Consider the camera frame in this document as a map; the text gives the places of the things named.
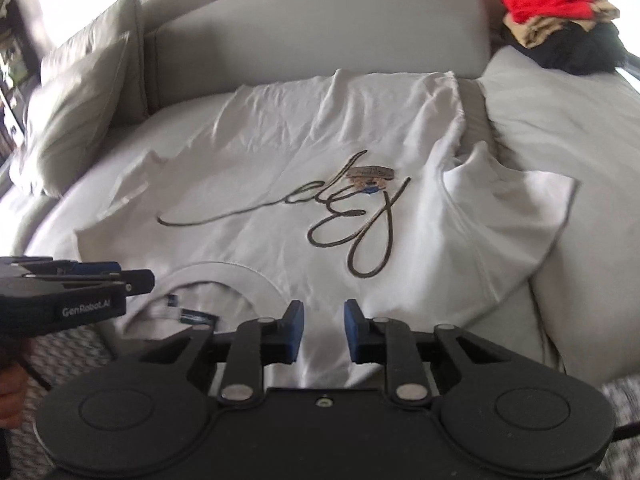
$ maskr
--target gray carpet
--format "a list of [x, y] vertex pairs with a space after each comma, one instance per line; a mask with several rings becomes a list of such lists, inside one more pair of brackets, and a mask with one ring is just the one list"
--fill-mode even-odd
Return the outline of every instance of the gray carpet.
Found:
[[[100, 338], [87, 327], [38, 338], [32, 357], [33, 365], [52, 384], [65, 383], [109, 361], [109, 353]], [[640, 420], [640, 376], [608, 384], [602, 391], [614, 406], [619, 425]], [[19, 430], [12, 431], [14, 474], [11, 480], [39, 480], [51, 470], [36, 442], [32, 425], [33, 413], [44, 394], [41, 387], [31, 383], [25, 422]], [[639, 479], [640, 438], [610, 446], [600, 469], [610, 480]]]

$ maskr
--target black folded garment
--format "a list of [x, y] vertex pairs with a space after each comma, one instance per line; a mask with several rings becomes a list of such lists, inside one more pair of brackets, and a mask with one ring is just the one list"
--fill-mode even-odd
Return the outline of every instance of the black folded garment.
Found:
[[557, 68], [574, 75], [613, 72], [626, 61], [626, 49], [613, 23], [598, 23], [587, 32], [577, 23], [567, 22], [562, 30], [533, 48], [519, 44], [505, 25], [502, 37], [542, 68]]

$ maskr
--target screw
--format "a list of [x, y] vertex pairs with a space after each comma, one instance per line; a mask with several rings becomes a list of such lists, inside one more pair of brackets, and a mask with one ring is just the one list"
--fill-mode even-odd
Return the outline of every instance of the screw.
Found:
[[402, 400], [423, 400], [429, 395], [429, 391], [421, 384], [407, 383], [398, 386], [396, 395]]
[[334, 405], [334, 402], [329, 397], [320, 397], [316, 400], [316, 406], [318, 408], [330, 408]]
[[246, 384], [230, 384], [222, 390], [222, 398], [226, 400], [249, 400], [253, 394], [252, 387]]

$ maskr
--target tan cloth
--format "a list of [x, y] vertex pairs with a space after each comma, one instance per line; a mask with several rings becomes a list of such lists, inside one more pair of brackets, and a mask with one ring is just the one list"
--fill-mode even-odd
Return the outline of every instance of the tan cloth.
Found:
[[556, 30], [561, 30], [566, 22], [574, 22], [589, 32], [596, 23], [610, 22], [620, 17], [617, 7], [607, 0], [594, 0], [591, 4], [593, 9], [593, 20], [568, 20], [567, 18], [556, 18], [553, 16], [532, 16], [524, 23], [516, 23], [511, 17], [511, 13], [502, 19], [502, 22], [509, 27], [513, 37], [525, 48], [533, 48], [543, 44]]

